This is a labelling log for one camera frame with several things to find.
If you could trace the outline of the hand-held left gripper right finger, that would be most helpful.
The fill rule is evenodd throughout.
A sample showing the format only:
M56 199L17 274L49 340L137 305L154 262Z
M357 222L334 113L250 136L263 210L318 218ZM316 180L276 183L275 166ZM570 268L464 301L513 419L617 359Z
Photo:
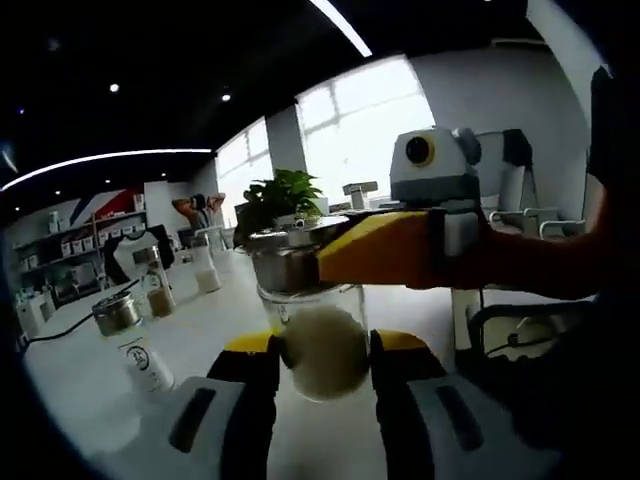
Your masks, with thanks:
M447 373L419 337L370 333L370 372L390 479L546 479L558 452L527 445L510 413Z

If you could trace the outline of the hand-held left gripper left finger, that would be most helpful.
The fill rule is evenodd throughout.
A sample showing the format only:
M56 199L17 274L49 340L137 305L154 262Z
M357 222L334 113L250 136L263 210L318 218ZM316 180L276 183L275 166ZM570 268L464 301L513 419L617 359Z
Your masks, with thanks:
M129 479L265 479L280 383L270 332L227 344L141 422L127 447Z

